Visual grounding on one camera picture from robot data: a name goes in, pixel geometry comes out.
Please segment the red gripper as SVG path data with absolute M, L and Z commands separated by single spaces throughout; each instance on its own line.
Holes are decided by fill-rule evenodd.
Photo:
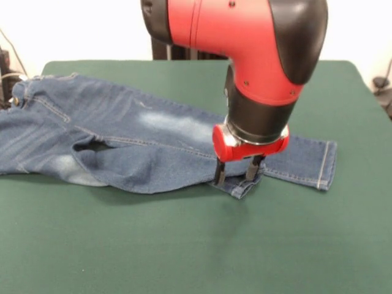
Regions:
M 253 158 L 246 172 L 246 180 L 253 181 L 265 156 L 280 153 L 287 147 L 289 134 L 288 126 L 285 126 L 276 141 L 256 145 L 234 137 L 226 124 L 216 124 L 213 127 L 213 146 L 217 156 L 214 185 L 222 186 L 225 181 L 225 162 L 239 161 L 251 156 Z

